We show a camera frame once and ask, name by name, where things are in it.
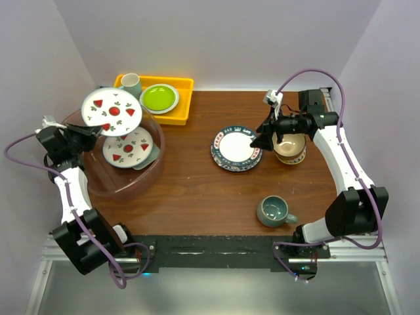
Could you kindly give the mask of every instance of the wooden table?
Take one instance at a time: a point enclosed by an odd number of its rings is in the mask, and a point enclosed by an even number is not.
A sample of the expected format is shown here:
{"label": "wooden table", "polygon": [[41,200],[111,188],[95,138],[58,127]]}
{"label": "wooden table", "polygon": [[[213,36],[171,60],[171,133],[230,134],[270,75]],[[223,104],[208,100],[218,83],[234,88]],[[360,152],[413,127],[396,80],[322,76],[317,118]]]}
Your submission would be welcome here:
{"label": "wooden table", "polygon": [[[255,130],[268,115],[265,92],[194,92],[186,126],[164,125],[167,149],[161,176],[137,199],[115,203],[92,198],[111,224],[122,222],[134,234],[155,235],[292,235],[296,226],[267,228],[257,218],[258,203],[279,195],[299,224],[322,218],[335,199],[327,165],[308,140],[299,165],[280,163],[263,152],[260,163],[244,173],[221,169],[210,144],[223,127],[244,125]],[[298,108],[297,93],[283,103]]]}

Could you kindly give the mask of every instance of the round transparent container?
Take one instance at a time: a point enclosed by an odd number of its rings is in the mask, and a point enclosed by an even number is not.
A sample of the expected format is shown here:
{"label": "round transparent container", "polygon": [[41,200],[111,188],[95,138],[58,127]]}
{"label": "round transparent container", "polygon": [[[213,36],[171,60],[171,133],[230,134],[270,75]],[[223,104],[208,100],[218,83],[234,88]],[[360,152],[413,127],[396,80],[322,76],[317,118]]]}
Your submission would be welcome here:
{"label": "round transparent container", "polygon": [[[151,134],[154,143],[160,148],[156,160],[138,171],[132,168],[114,167],[105,160],[102,154],[106,137],[100,136],[93,151],[83,153],[86,165],[85,173],[88,179],[87,189],[90,194],[116,202],[131,200],[145,192],[160,176],[163,168],[165,137],[153,115],[144,107],[142,107],[142,111],[140,126]],[[69,115],[63,123],[86,126],[80,110]]]}

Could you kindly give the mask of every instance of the mug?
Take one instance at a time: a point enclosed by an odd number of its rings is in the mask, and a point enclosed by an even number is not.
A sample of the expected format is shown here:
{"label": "mug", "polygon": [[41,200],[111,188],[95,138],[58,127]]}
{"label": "mug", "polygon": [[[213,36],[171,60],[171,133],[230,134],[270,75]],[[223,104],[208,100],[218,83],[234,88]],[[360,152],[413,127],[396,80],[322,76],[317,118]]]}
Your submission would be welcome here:
{"label": "mug", "polygon": [[277,143],[277,134],[273,133],[272,141],[274,153],[284,164],[299,164],[306,156],[306,138],[302,133],[283,135],[280,143]]}
{"label": "mug", "polygon": [[142,84],[140,82],[140,77],[135,73],[127,73],[121,78],[120,89],[124,89],[131,95],[133,95],[137,100],[142,94]]}
{"label": "mug", "polygon": [[257,216],[260,222],[269,228],[275,228],[284,222],[297,223],[297,217],[289,213],[286,201],[279,196],[265,197],[258,205]]}

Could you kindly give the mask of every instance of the gray wall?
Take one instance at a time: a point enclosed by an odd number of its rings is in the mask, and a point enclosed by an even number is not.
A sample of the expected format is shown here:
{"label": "gray wall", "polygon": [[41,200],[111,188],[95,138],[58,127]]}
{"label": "gray wall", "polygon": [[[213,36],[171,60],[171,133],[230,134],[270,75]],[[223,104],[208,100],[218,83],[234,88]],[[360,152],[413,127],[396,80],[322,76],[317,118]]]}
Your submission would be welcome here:
{"label": "gray wall", "polygon": [[[62,119],[94,83],[50,0],[2,1],[0,10],[0,148]],[[35,139],[12,153],[42,161]],[[48,232],[60,224],[58,189],[42,171],[0,157],[0,314],[23,314]]]}
{"label": "gray wall", "polygon": [[383,0],[340,76],[348,140],[390,194],[385,245],[404,314],[420,310],[419,12],[416,0]]}
{"label": "gray wall", "polygon": [[[380,0],[55,2],[99,84],[138,72],[273,88],[307,67],[340,74]],[[317,84],[330,81],[305,75],[288,88]]]}

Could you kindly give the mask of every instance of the yellow tray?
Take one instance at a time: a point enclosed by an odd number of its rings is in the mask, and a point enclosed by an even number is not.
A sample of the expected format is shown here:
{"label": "yellow tray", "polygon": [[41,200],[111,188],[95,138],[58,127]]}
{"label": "yellow tray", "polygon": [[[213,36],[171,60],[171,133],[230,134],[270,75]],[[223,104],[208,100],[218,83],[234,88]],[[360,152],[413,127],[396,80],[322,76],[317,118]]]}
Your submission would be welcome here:
{"label": "yellow tray", "polygon": [[[121,86],[121,78],[123,74],[120,74],[115,79],[114,87]],[[190,113],[190,104],[192,96],[192,88],[194,86],[194,80],[188,79],[187,77],[152,77],[147,75],[139,75],[140,82],[142,83],[143,91],[150,85],[164,83],[172,85],[178,90],[179,101],[178,105],[170,112],[154,115],[157,122],[161,125],[186,125],[188,120],[188,114]]]}

